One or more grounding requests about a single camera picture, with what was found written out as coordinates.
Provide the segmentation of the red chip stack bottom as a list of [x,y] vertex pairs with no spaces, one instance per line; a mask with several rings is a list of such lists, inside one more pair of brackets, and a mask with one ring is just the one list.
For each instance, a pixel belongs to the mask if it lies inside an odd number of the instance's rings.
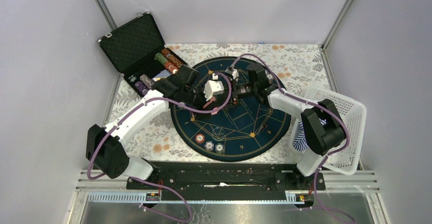
[[201,134],[201,133],[196,134],[196,136],[195,136],[195,141],[196,141],[196,143],[198,143],[198,144],[202,144],[202,143],[204,143],[204,142],[205,142],[205,135],[204,135],[204,134]]

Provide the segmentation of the blue yellow chip stack bottom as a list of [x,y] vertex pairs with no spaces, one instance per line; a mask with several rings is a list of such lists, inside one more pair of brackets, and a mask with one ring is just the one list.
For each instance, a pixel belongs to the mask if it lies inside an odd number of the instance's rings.
[[222,153],[225,152],[225,146],[223,144],[216,144],[214,146],[214,150],[215,150],[216,153],[222,154]]

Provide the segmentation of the pink card deck box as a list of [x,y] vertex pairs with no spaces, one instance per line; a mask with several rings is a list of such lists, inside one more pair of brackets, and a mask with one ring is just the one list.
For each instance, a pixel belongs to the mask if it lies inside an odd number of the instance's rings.
[[203,105],[203,110],[214,110],[217,109],[218,105],[217,105],[217,98],[215,96],[212,96],[204,105]]

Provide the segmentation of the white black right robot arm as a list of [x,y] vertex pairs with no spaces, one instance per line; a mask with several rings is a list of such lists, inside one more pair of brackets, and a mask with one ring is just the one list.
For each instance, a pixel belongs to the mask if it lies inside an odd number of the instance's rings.
[[277,77],[269,79],[272,72],[260,63],[250,64],[247,72],[250,93],[259,103],[301,121],[308,148],[296,164],[298,172],[292,175],[292,182],[296,188],[307,188],[312,183],[312,174],[323,166],[327,157],[350,142],[346,125],[332,100],[314,102],[287,93]]

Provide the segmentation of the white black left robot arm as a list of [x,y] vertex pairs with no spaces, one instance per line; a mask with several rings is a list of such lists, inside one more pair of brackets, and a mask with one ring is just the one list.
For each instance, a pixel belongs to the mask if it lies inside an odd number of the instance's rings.
[[203,92],[191,87],[198,75],[197,70],[183,65],[175,74],[156,81],[133,108],[115,121],[91,126],[86,144],[88,179],[127,176],[138,178],[146,189],[155,187],[158,176],[154,167],[144,159],[128,156],[124,148],[146,124],[168,111],[170,104],[198,112],[198,106],[205,103]]

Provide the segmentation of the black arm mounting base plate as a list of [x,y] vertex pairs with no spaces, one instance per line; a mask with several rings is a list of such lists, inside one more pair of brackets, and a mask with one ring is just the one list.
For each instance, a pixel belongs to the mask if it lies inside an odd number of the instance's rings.
[[149,182],[188,201],[282,201],[286,191],[325,190],[322,174],[304,177],[294,164],[154,161]]

